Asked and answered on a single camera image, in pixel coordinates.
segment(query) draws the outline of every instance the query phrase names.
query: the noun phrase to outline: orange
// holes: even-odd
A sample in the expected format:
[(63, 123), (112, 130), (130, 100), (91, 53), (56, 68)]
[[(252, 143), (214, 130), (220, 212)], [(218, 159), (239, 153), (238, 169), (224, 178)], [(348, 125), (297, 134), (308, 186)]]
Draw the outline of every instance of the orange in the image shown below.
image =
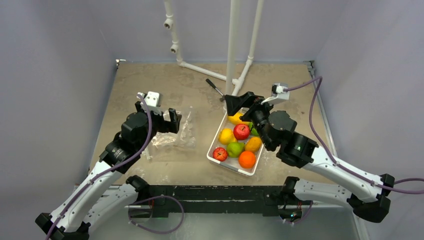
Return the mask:
[(256, 163), (256, 156), (251, 151), (244, 151), (238, 156), (238, 163), (242, 168), (250, 169)]

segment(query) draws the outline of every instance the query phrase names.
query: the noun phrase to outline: pipe fitting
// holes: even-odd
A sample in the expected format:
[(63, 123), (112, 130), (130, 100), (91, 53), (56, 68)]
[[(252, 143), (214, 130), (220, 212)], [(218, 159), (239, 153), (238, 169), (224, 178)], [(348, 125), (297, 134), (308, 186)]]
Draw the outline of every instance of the pipe fitting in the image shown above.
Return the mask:
[(171, 50), (171, 53), (176, 54), (178, 51), (178, 44), (172, 44), (170, 50)]
[(231, 81), (231, 83), (235, 86), (235, 85), (238, 85), (239, 84), (239, 82), (240, 82), (240, 79), (237, 79), (237, 78), (233, 78), (232, 79), (232, 81)]
[(163, 26), (168, 30), (172, 29), (173, 25), (174, 25), (174, 21), (170, 18), (167, 18), (165, 22), (163, 23)]

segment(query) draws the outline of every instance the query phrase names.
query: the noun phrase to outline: clear plastic bag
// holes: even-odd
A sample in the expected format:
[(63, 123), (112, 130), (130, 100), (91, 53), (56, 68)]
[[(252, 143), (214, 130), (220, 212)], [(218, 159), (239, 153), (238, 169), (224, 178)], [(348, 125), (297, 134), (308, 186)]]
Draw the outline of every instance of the clear plastic bag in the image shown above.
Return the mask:
[[(176, 111), (177, 114), (181, 114), (181, 122), (179, 124), (179, 131), (175, 133), (160, 133), (151, 140), (151, 146), (154, 149), (162, 149), (166, 147), (182, 147), (185, 149), (194, 149), (196, 147), (195, 137), (195, 124), (194, 115), (195, 111), (192, 106), (187, 109)], [(170, 113), (165, 111), (163, 118), (166, 121), (170, 120)]]

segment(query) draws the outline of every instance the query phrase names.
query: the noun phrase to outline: gray wall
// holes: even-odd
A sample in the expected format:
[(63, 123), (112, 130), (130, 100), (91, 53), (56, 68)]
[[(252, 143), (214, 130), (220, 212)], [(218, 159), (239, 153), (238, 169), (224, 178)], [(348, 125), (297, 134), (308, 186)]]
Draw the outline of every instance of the gray wall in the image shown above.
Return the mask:
[(0, 1), (0, 234), (34, 223), (86, 174), (114, 59), (85, 0)]
[[(246, 61), (257, 0), (242, 0), (237, 59)], [(256, 61), (313, 60), (347, 0), (266, 0)], [(130, 61), (175, 61), (162, 0), (89, 0), (113, 55)], [(187, 61), (226, 61), (230, 0), (172, 0)]]
[[(397, 179), (423, 177), (423, 12), (419, 0), (350, 0), (316, 58), (339, 156)], [(422, 239), (424, 196), (389, 197), (387, 218), (367, 224), (370, 238)]]

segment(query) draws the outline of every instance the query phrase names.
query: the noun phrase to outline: white pipe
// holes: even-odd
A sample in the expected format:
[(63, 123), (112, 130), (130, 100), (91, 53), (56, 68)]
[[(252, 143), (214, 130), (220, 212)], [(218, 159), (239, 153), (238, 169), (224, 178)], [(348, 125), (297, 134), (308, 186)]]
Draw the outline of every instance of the white pipe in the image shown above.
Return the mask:
[(237, 96), (237, 94), (239, 93), (240, 89), (243, 86), (243, 83), (245, 82), (245, 77), (246, 74), (248, 74), (249, 68), (252, 65), (252, 60), (248, 59), (246, 61), (246, 64), (244, 65), (243, 71), (241, 72), (240, 77), (238, 78), (238, 83), (234, 86), (234, 90), (232, 91), (233, 96)]
[(250, 41), (249, 55), (247, 57), (246, 64), (244, 65), (243, 72), (238, 78), (238, 83), (235, 85), (231, 95), (237, 96), (237, 94), (239, 93), (240, 89), (243, 86), (243, 83), (245, 82), (246, 74), (248, 74), (249, 68), (252, 65), (253, 57), (255, 53), (255, 47), (256, 47), (256, 39), (258, 38), (259, 25), (261, 24), (261, 15), (262, 15), (263, 8), (264, 8), (264, 0), (258, 0), (257, 6), (256, 6), (256, 14), (254, 17), (252, 38)]
[(232, 92), (232, 81), (236, 67), (236, 39), (239, 30), (240, 0), (231, 0), (228, 34), (228, 57), (226, 62), (225, 94)]
[[(223, 81), (225, 81), (225, 80), (227, 79), (227, 77), (226, 77), (226, 76), (224, 76), (224, 75), (222, 75), (222, 74), (219, 74), (219, 73), (216, 73), (216, 72), (213, 72), (213, 71), (209, 71), (209, 70), (207, 70), (207, 69), (204, 69), (204, 68), (201, 68), (201, 67), (199, 67), (199, 66), (196, 66), (196, 65), (193, 65), (193, 64), (187, 63), (187, 62), (185, 62), (185, 61), (180, 62), (178, 65), (179, 65), (180, 67), (183, 67), (183, 68), (188, 68), (188, 69), (191, 69), (191, 70), (197, 71), (197, 72), (199, 72), (199, 73), (209, 75), (209, 76), (214, 77), (214, 78), (217, 78), (217, 79), (219, 79), (219, 80), (223, 80)], [(239, 83), (239, 80), (237, 80), (237, 79), (233, 78), (231, 83), (232, 83), (232, 84), (234, 84), (234, 85), (236, 85), (236, 84), (238, 84), (238, 83)]]
[(170, 29), (171, 31), (171, 36), (172, 36), (171, 49), (176, 48), (176, 51), (175, 51), (176, 61), (178, 64), (180, 64), (181, 62), (183, 62), (183, 57), (181, 56), (181, 48), (178, 47), (180, 45), (180, 41), (178, 39), (177, 30), (175, 27), (176, 24), (174, 20), (174, 12), (172, 10), (171, 0), (163, 0), (163, 3), (165, 4), (165, 11), (166, 11), (166, 21), (164, 25), (166, 28)]
[(252, 61), (253, 61), (253, 56), (255, 53), (256, 39), (258, 38), (259, 25), (261, 24), (261, 15), (262, 15), (263, 7), (264, 7), (264, 0), (258, 0), (257, 6), (256, 6), (256, 15), (254, 16), (252, 39), (250, 41), (250, 50), (249, 50), (249, 56), (248, 56), (248, 59)]

